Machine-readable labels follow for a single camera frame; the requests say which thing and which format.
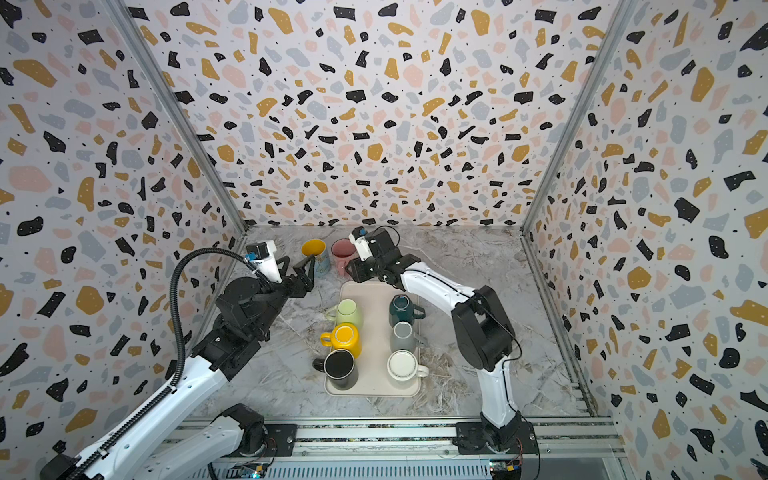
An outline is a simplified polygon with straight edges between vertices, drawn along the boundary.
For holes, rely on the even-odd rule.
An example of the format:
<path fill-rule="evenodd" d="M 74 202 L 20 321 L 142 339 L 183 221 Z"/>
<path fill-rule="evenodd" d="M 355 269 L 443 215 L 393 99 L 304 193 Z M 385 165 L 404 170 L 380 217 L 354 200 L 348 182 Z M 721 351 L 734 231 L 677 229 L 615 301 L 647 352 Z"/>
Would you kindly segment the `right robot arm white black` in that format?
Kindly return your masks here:
<path fill-rule="evenodd" d="M 523 415 L 514 400 L 510 364 L 519 342 L 495 290 L 470 288 L 437 273 L 419 257 L 402 253 L 382 228 L 358 226 L 349 240 L 358 254 L 345 267 L 352 280 L 377 279 L 451 317 L 459 352 L 476 369 L 479 381 L 480 443 L 474 449 L 502 453 L 515 446 Z"/>

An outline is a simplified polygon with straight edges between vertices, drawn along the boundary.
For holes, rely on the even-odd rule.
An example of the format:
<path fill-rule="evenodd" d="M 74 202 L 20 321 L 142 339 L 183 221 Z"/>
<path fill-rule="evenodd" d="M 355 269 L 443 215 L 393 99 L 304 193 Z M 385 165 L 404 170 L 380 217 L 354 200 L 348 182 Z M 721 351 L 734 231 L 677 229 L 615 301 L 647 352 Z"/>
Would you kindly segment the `black mug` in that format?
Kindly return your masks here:
<path fill-rule="evenodd" d="M 337 390 L 352 388 L 359 378 L 356 359 L 353 353 L 346 349 L 336 349 L 324 358 L 314 359 L 312 367 L 323 373 Z"/>

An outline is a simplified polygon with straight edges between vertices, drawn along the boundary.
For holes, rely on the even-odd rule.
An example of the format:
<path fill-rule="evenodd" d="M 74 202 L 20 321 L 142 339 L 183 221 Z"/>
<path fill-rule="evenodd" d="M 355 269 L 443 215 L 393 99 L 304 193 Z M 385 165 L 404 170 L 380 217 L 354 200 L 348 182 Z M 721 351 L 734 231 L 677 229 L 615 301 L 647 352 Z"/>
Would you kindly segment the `white mug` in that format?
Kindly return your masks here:
<path fill-rule="evenodd" d="M 389 378 L 399 385 L 411 384 L 430 375 L 429 368 L 421 365 L 415 354 L 408 350 L 394 351 L 386 367 Z"/>

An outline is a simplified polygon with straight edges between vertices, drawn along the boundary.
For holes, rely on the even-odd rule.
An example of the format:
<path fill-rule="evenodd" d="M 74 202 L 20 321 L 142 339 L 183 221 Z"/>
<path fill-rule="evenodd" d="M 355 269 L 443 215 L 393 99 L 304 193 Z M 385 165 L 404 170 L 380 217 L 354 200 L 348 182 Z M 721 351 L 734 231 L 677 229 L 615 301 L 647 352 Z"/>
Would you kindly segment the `light green mug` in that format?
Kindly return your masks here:
<path fill-rule="evenodd" d="M 335 325 L 351 324 L 358 330 L 363 326 L 362 310 L 352 299 L 342 299 L 337 305 L 325 312 L 325 318 Z"/>

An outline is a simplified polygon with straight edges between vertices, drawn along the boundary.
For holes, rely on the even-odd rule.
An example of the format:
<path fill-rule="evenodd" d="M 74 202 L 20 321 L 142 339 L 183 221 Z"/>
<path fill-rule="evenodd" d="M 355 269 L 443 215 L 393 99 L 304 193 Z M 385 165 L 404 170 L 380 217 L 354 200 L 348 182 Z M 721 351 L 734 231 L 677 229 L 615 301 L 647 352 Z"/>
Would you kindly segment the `aluminium corner post right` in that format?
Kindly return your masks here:
<path fill-rule="evenodd" d="M 536 217 L 543 209 L 547 198 L 547 192 L 555 183 L 555 176 L 565 161 L 566 154 L 575 139 L 580 123 L 587 114 L 593 96 L 610 63 L 614 49 L 618 45 L 620 36 L 625 31 L 636 6 L 637 1 L 635 0 L 621 0 L 617 4 L 605 32 L 605 38 L 601 41 L 600 47 L 596 52 L 595 60 L 587 73 L 585 82 L 579 95 L 576 97 L 573 109 L 567 118 L 563 133 L 556 145 L 553 158 L 541 177 L 539 188 L 521 226 L 521 234 L 524 237 L 534 228 Z"/>

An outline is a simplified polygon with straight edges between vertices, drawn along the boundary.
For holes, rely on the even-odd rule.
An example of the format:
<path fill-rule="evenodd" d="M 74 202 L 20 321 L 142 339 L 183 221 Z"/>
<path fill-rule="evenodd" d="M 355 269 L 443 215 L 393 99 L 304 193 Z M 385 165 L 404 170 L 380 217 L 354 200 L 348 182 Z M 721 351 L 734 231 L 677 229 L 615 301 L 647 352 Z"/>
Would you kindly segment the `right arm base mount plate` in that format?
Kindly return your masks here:
<path fill-rule="evenodd" d="M 536 454 L 537 440 L 532 424 L 513 420 L 497 428 L 485 421 L 459 422 L 453 444 L 461 455 Z"/>

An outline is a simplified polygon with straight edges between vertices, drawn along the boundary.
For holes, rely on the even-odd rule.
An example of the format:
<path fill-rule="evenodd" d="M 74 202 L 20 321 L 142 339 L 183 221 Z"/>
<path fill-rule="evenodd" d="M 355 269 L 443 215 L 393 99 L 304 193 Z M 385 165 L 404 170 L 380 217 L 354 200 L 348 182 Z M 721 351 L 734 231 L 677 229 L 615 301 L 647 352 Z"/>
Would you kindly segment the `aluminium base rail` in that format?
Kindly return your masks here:
<path fill-rule="evenodd" d="M 606 418 L 533 417 L 536 454 L 461 455 L 455 425 L 445 418 L 308 418 L 298 425 L 293 454 L 266 461 L 223 456 L 183 479 L 631 479 L 627 455 Z M 164 451 L 210 423 L 184 421 Z"/>

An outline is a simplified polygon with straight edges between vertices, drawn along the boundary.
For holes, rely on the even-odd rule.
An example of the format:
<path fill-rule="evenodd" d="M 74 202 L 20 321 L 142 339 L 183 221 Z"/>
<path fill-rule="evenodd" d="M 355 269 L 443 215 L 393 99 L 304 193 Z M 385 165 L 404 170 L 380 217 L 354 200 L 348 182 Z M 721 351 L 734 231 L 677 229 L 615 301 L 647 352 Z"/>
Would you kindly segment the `beige rectangular tray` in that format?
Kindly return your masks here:
<path fill-rule="evenodd" d="M 351 299 L 361 309 L 363 324 L 359 329 L 362 353 L 356 360 L 358 380 L 354 386 L 341 390 L 325 380 L 325 390 L 331 396 L 352 397 L 414 397 L 421 388 L 421 379 L 406 383 L 392 380 L 387 371 L 387 360 L 392 354 L 389 324 L 389 304 L 402 291 L 377 280 L 365 283 L 345 282 L 341 286 L 340 300 Z"/>

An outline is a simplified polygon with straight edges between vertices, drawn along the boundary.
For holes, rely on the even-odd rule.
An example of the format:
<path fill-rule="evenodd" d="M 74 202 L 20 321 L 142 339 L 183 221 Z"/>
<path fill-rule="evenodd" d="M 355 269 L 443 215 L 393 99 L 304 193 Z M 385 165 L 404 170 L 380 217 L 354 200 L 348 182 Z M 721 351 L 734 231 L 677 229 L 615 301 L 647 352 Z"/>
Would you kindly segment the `aluminium corner post left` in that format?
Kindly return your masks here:
<path fill-rule="evenodd" d="M 141 35 L 139 28 L 134 23 L 125 2 L 103 1 L 102 4 L 112 23 L 124 38 L 132 55 L 145 73 L 147 81 L 156 92 L 158 100 L 176 127 L 182 141 L 191 150 L 192 156 L 198 163 L 213 193 L 218 198 L 222 211 L 234 226 L 237 235 L 239 237 L 245 236 L 247 234 L 245 222 L 240 217 L 232 198 L 227 193 L 215 167 L 210 162 L 205 148 L 182 111 L 172 88 L 165 81 L 159 65 L 147 46 L 147 42 Z"/>

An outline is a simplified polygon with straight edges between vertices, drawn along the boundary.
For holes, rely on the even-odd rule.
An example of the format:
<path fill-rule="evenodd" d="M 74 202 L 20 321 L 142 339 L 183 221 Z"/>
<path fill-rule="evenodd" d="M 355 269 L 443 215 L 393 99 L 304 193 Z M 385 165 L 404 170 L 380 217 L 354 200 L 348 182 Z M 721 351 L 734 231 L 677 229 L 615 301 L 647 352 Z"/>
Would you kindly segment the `pink patterned mug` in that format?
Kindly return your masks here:
<path fill-rule="evenodd" d="M 351 276 L 346 272 L 346 267 L 352 259 L 357 257 L 354 243 L 349 239 L 339 239 L 333 243 L 331 254 L 338 275 L 344 279 L 350 279 Z"/>

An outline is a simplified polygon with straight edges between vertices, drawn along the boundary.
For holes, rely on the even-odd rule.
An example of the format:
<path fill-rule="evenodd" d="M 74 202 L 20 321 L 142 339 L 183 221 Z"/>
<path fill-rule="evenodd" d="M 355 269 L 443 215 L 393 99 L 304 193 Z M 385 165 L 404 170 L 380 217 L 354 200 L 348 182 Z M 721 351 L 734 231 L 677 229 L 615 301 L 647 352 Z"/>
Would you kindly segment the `blue butterfly mug yellow inside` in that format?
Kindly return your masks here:
<path fill-rule="evenodd" d="M 311 239 L 306 241 L 302 245 L 301 252 L 306 257 L 314 257 L 314 273 L 316 277 L 323 277 L 330 272 L 331 265 L 328 247 L 323 240 Z"/>

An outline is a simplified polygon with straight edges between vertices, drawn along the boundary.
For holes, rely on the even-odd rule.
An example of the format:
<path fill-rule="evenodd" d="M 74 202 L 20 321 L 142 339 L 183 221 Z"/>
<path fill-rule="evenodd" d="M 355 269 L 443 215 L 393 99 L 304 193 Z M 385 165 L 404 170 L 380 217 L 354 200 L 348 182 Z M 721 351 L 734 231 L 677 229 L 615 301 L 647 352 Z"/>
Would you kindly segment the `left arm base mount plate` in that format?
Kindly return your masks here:
<path fill-rule="evenodd" d="M 239 428 L 240 439 L 224 455 L 256 461 L 291 457 L 297 430 L 298 425 L 294 423 L 267 423 Z"/>

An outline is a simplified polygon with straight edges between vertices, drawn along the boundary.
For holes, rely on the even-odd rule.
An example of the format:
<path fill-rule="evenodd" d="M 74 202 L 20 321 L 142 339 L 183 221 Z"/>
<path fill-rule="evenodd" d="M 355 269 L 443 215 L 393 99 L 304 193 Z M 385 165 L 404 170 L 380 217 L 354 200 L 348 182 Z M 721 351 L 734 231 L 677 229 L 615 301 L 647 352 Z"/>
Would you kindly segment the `dark green mug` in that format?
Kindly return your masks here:
<path fill-rule="evenodd" d="M 401 322 L 413 325 L 425 317 L 425 309 L 416 305 L 407 295 L 395 295 L 389 303 L 389 324 L 392 327 Z"/>

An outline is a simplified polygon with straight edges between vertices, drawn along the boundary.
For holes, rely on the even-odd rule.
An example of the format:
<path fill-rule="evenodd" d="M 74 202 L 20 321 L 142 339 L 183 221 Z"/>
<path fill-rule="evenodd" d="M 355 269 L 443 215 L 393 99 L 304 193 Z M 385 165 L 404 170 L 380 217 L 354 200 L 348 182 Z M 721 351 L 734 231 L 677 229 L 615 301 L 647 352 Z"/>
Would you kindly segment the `aluminium corner post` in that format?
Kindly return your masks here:
<path fill-rule="evenodd" d="M 156 92 L 158 100 L 176 127 L 182 141 L 191 150 L 192 156 L 198 163 L 213 193 L 218 198 L 222 211 L 234 226 L 237 235 L 239 237 L 245 236 L 247 234 L 245 222 L 240 217 L 232 198 L 227 193 L 215 167 L 210 162 L 205 148 L 182 111 L 172 88 L 165 81 L 159 65 L 147 46 L 147 42 L 141 35 L 139 28 L 134 23 L 125 2 L 103 1 L 102 4 L 112 23 L 124 38 L 132 55 L 145 73 L 147 81 Z"/>
<path fill-rule="evenodd" d="M 521 226 L 521 234 L 524 237 L 534 228 L 536 217 L 543 209 L 547 198 L 547 192 L 555 183 L 555 176 L 565 161 L 566 154 L 575 139 L 580 123 L 587 114 L 593 96 L 610 63 L 614 49 L 618 45 L 620 36 L 625 31 L 636 6 L 637 1 L 635 0 L 621 0 L 617 4 L 605 32 L 605 38 L 601 41 L 600 47 L 596 52 L 595 60 L 587 73 L 585 82 L 579 95 L 576 97 L 573 109 L 567 118 L 563 133 L 556 145 L 553 158 L 541 177 L 539 188 Z"/>

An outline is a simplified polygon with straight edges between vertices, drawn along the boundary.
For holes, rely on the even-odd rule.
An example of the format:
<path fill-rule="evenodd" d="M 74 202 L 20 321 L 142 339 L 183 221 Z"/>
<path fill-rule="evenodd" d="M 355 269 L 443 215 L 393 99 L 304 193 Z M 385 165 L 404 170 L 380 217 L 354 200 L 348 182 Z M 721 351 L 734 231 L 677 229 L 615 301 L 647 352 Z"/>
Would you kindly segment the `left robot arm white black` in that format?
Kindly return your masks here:
<path fill-rule="evenodd" d="M 183 479 L 212 468 L 223 456 L 245 461 L 275 457 L 278 443 L 265 420 L 236 404 L 207 427 L 164 451 L 161 443 L 203 401 L 234 379 L 270 338 L 270 328 L 288 300 L 302 298 L 315 283 L 312 256 L 294 267 L 277 259 L 269 245 L 253 245 L 246 255 L 224 254 L 250 273 L 227 285 L 216 300 L 213 329 L 190 351 L 177 346 L 172 377 L 94 444 L 75 456 L 58 454 L 41 470 L 43 479 Z"/>

